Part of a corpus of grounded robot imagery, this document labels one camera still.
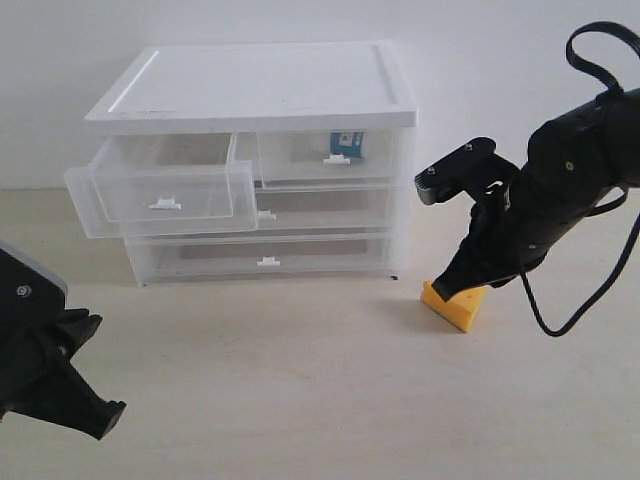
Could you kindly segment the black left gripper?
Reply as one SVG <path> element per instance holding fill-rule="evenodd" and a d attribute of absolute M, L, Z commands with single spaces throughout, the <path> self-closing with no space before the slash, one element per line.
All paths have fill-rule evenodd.
<path fill-rule="evenodd" d="M 1 414 L 21 414 L 102 440 L 126 409 L 104 400 L 68 362 L 95 335 L 103 317 L 69 309 L 44 325 L 19 327 L 1 340 Z"/>

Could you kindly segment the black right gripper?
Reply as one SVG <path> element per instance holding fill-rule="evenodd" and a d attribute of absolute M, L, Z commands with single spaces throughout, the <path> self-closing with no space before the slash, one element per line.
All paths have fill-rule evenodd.
<path fill-rule="evenodd" d="M 432 287 L 445 302 L 472 288 L 499 288 L 539 266 L 550 250 L 550 192 L 515 179 L 487 205 L 474 201 L 466 237 Z"/>

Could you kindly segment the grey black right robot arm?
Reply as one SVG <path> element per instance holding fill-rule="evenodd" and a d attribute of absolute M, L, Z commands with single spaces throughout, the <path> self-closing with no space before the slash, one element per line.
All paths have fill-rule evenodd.
<path fill-rule="evenodd" d="M 468 233 L 433 287 L 445 301 L 472 288 L 499 288 L 537 268 L 578 222 L 599 214 L 613 188 L 639 185 L 639 92 L 602 94 L 545 122 L 517 167 L 477 137 L 418 174 L 421 200 L 474 201 Z"/>

